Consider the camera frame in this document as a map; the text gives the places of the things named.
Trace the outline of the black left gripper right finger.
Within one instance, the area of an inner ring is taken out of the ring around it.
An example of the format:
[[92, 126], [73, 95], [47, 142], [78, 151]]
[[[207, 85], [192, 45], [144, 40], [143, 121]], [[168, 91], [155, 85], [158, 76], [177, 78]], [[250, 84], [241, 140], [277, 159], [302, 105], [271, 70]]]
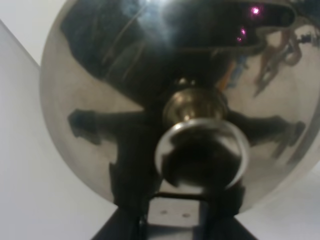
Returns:
[[240, 212], [242, 200], [219, 198], [213, 203], [200, 204], [200, 227], [198, 240], [255, 240], [235, 216]]

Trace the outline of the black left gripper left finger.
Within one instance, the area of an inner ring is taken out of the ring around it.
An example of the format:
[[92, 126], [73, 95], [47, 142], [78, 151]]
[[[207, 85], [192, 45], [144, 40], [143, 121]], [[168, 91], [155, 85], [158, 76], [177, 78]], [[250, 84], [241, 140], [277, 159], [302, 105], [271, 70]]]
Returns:
[[115, 198], [116, 211], [94, 235], [93, 240], [146, 240], [148, 199]]

